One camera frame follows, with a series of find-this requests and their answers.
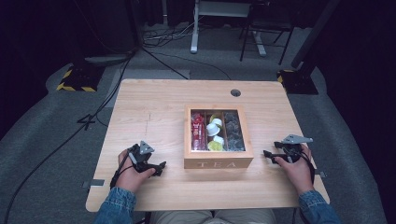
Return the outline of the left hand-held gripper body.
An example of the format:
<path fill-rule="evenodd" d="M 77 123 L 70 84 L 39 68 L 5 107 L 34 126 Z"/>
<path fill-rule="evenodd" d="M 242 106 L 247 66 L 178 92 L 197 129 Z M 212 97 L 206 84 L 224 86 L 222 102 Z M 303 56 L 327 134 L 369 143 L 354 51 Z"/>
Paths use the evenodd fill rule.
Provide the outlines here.
<path fill-rule="evenodd" d="M 149 163 L 149 158 L 153 152 L 154 149 L 144 141 L 141 141 L 140 144 L 134 144 L 132 147 L 128 148 L 128 155 L 138 173 L 142 173 L 147 169 L 155 167 L 154 164 Z"/>

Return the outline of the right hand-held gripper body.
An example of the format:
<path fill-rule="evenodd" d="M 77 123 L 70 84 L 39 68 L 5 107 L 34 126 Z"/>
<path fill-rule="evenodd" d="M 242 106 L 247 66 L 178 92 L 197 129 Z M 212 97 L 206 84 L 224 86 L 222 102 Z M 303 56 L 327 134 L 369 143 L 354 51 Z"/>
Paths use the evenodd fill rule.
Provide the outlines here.
<path fill-rule="evenodd" d="M 303 149 L 302 143 L 312 143 L 313 139 L 310 137 L 299 136 L 296 134 L 289 134 L 285 137 L 282 143 L 282 149 L 287 155 L 286 161 L 289 163 L 295 163 L 302 157 Z"/>

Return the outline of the person's left hand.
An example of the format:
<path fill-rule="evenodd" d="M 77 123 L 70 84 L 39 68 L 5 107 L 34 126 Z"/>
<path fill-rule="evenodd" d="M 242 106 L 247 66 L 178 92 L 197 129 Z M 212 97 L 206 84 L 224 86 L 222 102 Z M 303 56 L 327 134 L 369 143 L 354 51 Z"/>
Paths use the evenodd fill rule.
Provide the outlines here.
<path fill-rule="evenodd" d="M 138 173 L 133 167 L 133 163 L 127 154 L 127 150 L 123 150 L 119 155 L 119 164 L 120 176 L 115 186 L 133 193 L 136 193 L 140 186 L 156 172 L 155 169 L 151 168 L 145 172 Z"/>

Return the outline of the person's right hand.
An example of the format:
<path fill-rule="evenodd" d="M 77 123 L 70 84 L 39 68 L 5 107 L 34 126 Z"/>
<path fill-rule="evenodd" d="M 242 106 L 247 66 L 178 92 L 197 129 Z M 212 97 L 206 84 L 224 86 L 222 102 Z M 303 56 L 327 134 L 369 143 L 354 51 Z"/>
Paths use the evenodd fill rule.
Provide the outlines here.
<path fill-rule="evenodd" d="M 311 150 L 306 145 L 302 145 L 302 149 L 305 157 L 301 157 L 295 163 L 289 163 L 276 157 L 276 162 L 284 169 L 298 195 L 314 190 L 310 165 L 308 164 L 311 160 Z"/>

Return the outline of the pile of dark sachets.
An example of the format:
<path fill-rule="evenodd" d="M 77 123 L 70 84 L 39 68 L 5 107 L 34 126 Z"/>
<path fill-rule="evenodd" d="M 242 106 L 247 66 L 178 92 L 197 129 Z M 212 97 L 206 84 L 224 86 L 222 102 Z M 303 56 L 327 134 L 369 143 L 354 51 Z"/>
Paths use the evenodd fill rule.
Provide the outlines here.
<path fill-rule="evenodd" d="M 226 111 L 224 113 L 224 118 L 227 151 L 245 151 L 246 149 L 237 111 Z"/>

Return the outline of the row of red sachets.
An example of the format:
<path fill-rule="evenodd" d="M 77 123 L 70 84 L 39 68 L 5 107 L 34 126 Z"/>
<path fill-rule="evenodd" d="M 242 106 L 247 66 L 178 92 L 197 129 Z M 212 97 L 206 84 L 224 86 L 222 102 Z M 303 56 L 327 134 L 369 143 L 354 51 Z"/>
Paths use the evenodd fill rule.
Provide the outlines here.
<path fill-rule="evenodd" d="M 205 120 L 201 113 L 191 114 L 191 149 L 206 150 Z"/>

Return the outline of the person's left leg beige trousers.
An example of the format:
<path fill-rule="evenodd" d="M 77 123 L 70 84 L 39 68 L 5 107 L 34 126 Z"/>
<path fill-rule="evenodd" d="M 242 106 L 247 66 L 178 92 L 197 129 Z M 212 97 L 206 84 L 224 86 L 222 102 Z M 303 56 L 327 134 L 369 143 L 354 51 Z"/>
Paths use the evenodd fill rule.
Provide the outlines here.
<path fill-rule="evenodd" d="M 212 218 L 207 210 L 152 212 L 150 224 L 203 224 Z"/>

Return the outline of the person's leg beige trousers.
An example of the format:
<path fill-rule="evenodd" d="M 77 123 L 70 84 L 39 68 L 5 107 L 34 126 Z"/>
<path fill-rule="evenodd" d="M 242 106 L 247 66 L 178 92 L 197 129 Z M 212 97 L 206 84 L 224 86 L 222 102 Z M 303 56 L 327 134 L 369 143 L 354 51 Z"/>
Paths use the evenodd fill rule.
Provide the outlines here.
<path fill-rule="evenodd" d="M 152 212 L 150 224 L 203 224 L 212 218 L 207 210 Z"/>
<path fill-rule="evenodd" d="M 276 217 L 271 209 L 217 210 L 214 217 L 231 224 L 276 224 Z"/>

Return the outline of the light wooden table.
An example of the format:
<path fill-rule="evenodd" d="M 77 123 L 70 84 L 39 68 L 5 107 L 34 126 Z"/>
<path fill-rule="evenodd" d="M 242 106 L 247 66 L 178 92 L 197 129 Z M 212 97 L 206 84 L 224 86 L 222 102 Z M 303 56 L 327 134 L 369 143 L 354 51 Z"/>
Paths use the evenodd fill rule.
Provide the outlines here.
<path fill-rule="evenodd" d="M 253 149 L 248 168 L 185 168 L 186 108 L 204 105 L 244 110 L 247 143 Z M 104 185 L 91 188 L 86 208 L 99 209 L 109 193 L 119 154 L 140 141 L 155 149 L 150 162 L 166 166 L 161 176 L 150 178 L 136 193 L 138 211 L 295 207 L 294 187 L 263 153 L 275 141 L 300 131 L 277 81 L 125 79 L 94 173 Z"/>

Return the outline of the hazard-striped stand base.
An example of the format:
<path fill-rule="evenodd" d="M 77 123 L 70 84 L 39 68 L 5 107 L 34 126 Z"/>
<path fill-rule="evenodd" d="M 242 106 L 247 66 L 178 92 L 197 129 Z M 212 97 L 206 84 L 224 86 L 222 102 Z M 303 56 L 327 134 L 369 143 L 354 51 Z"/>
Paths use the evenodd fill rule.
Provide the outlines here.
<path fill-rule="evenodd" d="M 80 68 L 71 65 L 64 73 L 56 90 L 95 92 L 98 90 L 104 71 L 105 68 L 101 66 L 89 65 L 86 68 Z"/>
<path fill-rule="evenodd" d="M 311 77 L 305 77 L 296 70 L 279 70 L 276 79 L 282 84 L 287 94 L 317 95 L 318 90 Z"/>

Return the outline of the large white capsule cup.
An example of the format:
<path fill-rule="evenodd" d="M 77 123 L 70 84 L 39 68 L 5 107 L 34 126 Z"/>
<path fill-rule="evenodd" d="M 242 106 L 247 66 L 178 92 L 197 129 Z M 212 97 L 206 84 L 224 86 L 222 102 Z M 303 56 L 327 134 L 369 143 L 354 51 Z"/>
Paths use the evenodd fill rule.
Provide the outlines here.
<path fill-rule="evenodd" d="M 215 123 L 209 123 L 206 126 L 206 132 L 207 132 L 208 136 L 214 136 L 214 135 L 217 135 L 220 132 L 220 128 Z"/>

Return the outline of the person's right leg beige trousers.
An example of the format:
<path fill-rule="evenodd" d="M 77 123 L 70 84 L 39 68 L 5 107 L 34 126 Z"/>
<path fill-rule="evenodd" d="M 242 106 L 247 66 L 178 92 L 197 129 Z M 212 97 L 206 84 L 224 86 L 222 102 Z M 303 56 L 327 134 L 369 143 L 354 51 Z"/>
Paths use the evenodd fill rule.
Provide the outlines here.
<path fill-rule="evenodd" d="M 231 224 L 276 224 L 276 217 L 271 209 L 217 210 L 214 217 Z"/>

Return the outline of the black slanted stand pole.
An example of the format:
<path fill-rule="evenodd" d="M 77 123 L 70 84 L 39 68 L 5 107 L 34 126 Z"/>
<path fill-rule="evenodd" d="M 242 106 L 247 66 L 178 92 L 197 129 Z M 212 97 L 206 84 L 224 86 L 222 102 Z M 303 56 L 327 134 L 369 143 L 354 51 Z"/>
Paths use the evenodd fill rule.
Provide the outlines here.
<path fill-rule="evenodd" d="M 310 34 L 307 36 L 305 42 L 302 44 L 296 56 L 292 60 L 290 65 L 293 68 L 298 68 L 300 66 L 300 63 L 302 63 L 307 57 L 309 50 L 313 47 L 316 39 L 319 36 L 319 33 L 324 28 L 325 24 L 333 14 L 339 2 L 340 0 L 330 0 L 326 7 L 323 9 Z"/>

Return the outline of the black chair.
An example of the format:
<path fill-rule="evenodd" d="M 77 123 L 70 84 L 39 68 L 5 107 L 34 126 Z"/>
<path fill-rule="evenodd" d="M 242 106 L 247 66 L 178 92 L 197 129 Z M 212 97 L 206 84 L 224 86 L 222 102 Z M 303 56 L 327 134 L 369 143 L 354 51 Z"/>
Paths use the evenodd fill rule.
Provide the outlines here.
<path fill-rule="evenodd" d="M 283 49 L 278 62 L 282 64 L 295 28 L 295 17 L 296 13 L 283 0 L 253 0 L 239 35 L 239 38 L 243 39 L 239 61 L 243 61 L 249 32 L 272 33 L 277 34 L 272 46 Z"/>

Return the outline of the white desk frame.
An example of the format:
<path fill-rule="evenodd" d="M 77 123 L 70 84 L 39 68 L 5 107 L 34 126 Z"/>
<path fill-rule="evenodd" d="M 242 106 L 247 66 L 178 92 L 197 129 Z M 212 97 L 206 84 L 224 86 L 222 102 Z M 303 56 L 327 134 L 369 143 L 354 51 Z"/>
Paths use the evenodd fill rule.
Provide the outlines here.
<path fill-rule="evenodd" d="M 232 3 L 226 0 L 194 0 L 191 53 L 198 51 L 199 19 L 201 16 L 245 18 L 249 3 Z"/>

